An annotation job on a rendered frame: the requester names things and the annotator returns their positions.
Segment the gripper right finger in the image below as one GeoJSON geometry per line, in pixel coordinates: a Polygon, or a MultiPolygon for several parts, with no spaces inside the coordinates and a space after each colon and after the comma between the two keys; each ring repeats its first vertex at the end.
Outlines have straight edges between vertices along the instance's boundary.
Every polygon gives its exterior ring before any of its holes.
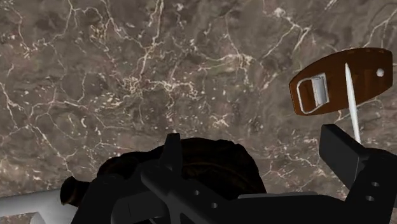
{"type": "Polygon", "coordinates": [[[397,155],[366,148],[335,124],[321,127],[319,156],[349,189],[352,224],[389,224],[397,198],[397,155]]]}

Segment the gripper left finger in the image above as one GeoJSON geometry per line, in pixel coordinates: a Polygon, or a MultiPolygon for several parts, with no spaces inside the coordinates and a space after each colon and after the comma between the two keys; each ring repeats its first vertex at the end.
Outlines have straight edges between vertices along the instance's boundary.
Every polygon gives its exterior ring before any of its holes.
{"type": "Polygon", "coordinates": [[[162,156],[139,164],[129,179],[118,174],[95,178],[71,224],[224,224],[233,221],[227,201],[198,181],[181,177],[180,135],[168,134],[162,156]]]}

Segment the dark brown round bowl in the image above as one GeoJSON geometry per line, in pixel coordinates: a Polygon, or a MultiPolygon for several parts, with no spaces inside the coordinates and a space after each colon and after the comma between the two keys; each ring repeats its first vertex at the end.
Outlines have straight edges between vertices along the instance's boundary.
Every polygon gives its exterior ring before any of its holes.
{"type": "MultiPolygon", "coordinates": [[[[245,147],[227,140],[193,137],[181,140],[182,177],[196,179],[226,200],[242,194],[266,193],[258,167],[245,147]]],[[[119,174],[131,177],[138,164],[160,158],[163,146],[133,151],[107,159],[97,176],[119,174]]]]}

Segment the white pointed stick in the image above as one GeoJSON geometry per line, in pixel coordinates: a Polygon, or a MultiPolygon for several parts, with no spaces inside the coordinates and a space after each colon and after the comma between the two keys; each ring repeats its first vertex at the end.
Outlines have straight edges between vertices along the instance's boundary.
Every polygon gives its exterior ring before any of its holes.
{"type": "Polygon", "coordinates": [[[361,137],[360,137],[360,132],[359,132],[357,105],[356,105],[356,100],[355,100],[355,93],[354,93],[354,86],[353,86],[353,82],[352,82],[351,70],[349,68],[348,63],[345,63],[345,81],[346,81],[346,88],[347,88],[349,113],[351,116],[351,123],[352,123],[353,131],[354,131],[354,138],[358,143],[360,143],[361,137]]]}

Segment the brown wooden bottle opener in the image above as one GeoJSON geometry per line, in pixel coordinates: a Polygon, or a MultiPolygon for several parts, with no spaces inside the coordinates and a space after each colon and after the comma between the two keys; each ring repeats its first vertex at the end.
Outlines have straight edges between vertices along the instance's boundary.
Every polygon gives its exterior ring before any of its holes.
{"type": "Polygon", "coordinates": [[[295,113],[321,115],[348,105],[345,67],[351,72],[356,103],[393,85],[393,53],[384,48],[353,48],[333,53],[301,70],[289,83],[295,113]]]}

